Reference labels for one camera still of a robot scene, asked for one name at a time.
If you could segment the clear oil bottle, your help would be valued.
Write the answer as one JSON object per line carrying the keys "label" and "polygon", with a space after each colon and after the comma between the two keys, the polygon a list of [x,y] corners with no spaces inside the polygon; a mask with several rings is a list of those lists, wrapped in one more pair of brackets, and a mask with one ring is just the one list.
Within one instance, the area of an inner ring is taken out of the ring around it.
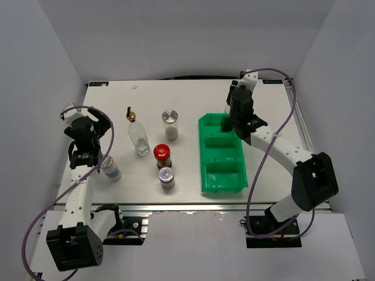
{"label": "clear oil bottle", "polygon": [[136,114],[132,111],[131,107],[127,108],[126,117],[129,122],[127,131],[134,145],[135,151],[140,156],[145,156],[150,151],[145,129],[137,121]]}

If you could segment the dark sauce glass bottle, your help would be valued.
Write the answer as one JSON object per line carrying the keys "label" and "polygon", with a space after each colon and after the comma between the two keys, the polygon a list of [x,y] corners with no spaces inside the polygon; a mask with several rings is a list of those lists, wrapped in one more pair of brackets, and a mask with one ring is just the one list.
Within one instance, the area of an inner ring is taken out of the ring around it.
{"label": "dark sauce glass bottle", "polygon": [[230,118],[230,106],[228,104],[224,107],[224,112],[221,117],[220,127],[223,132],[230,132],[233,130],[233,122]]}

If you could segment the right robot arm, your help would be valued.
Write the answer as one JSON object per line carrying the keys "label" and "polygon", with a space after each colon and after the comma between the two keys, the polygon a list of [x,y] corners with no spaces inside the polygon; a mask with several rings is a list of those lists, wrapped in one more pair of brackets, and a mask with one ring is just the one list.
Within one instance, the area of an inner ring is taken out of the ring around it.
{"label": "right robot arm", "polygon": [[242,141],[263,151],[265,157],[273,158],[292,176],[290,194],[264,212],[269,232],[279,233],[291,218],[337,195],[339,187],[329,155],[298,148],[272,130],[254,113],[253,92],[248,84],[232,81],[226,103],[229,112],[222,129],[233,129]]}

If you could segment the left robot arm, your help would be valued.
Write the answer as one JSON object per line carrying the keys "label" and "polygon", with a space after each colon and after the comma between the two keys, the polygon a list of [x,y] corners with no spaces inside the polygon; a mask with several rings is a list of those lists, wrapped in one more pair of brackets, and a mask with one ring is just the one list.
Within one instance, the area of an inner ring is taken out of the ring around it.
{"label": "left robot arm", "polygon": [[118,204],[91,209],[94,183],[109,155],[101,151],[100,138],[114,129],[113,123],[99,109],[87,107],[89,115],[79,109],[72,106],[61,114],[68,125],[64,134],[73,140],[68,149],[71,187],[64,193],[67,201],[57,228],[46,235],[49,251],[61,272],[101,265],[104,240],[124,226]]}

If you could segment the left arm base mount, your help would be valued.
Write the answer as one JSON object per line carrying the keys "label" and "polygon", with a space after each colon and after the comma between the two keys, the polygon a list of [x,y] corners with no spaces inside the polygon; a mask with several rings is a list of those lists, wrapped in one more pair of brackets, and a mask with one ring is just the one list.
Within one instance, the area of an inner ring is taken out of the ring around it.
{"label": "left arm base mount", "polygon": [[124,229],[126,231],[107,237],[103,244],[113,246],[141,246],[145,240],[148,229],[148,217],[123,217]]}

